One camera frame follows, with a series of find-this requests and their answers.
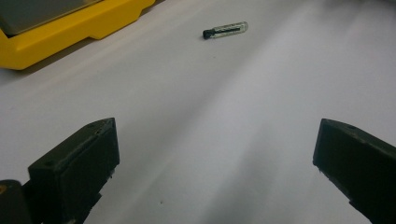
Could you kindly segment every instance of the black cap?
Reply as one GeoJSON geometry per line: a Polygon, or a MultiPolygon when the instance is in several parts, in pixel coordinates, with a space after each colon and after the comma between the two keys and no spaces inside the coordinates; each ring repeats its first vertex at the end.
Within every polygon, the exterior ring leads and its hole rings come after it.
{"type": "Polygon", "coordinates": [[[204,36],[204,39],[208,39],[208,38],[210,38],[210,37],[212,37],[212,35],[214,35],[216,33],[216,31],[215,30],[204,30],[204,32],[203,32],[203,36],[204,36]]]}

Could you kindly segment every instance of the yellow plastic container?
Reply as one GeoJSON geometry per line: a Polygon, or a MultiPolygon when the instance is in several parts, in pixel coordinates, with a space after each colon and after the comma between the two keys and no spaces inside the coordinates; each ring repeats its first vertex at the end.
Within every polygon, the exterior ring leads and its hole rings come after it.
{"type": "Polygon", "coordinates": [[[7,37],[0,31],[0,67],[22,70],[80,40],[102,39],[136,21],[155,0],[104,0],[7,37]]]}

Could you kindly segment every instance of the glass vial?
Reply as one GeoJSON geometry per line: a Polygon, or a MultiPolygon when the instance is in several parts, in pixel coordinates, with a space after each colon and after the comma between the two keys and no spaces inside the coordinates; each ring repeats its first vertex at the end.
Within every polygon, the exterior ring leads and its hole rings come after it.
{"type": "Polygon", "coordinates": [[[219,38],[227,35],[242,34],[248,29],[248,23],[245,21],[233,23],[224,26],[214,27],[211,30],[204,30],[204,39],[219,38]]]}

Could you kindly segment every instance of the yellow object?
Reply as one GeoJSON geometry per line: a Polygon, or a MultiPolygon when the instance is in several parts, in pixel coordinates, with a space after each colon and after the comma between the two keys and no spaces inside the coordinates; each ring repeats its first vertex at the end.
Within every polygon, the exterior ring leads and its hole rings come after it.
{"type": "Polygon", "coordinates": [[[104,0],[20,35],[0,31],[0,67],[22,70],[85,38],[102,39],[136,21],[154,2],[104,0]]]}

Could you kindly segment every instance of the white surface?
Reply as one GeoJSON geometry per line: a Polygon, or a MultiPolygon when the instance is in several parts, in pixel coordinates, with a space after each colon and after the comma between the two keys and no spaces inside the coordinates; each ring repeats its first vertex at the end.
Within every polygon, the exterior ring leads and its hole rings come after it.
{"type": "Polygon", "coordinates": [[[0,70],[0,179],[24,183],[115,117],[121,164],[87,224],[370,223],[312,155],[322,118],[396,145],[395,24],[374,0],[165,0],[102,41],[0,70]],[[246,33],[201,38],[238,21],[246,33]]]}

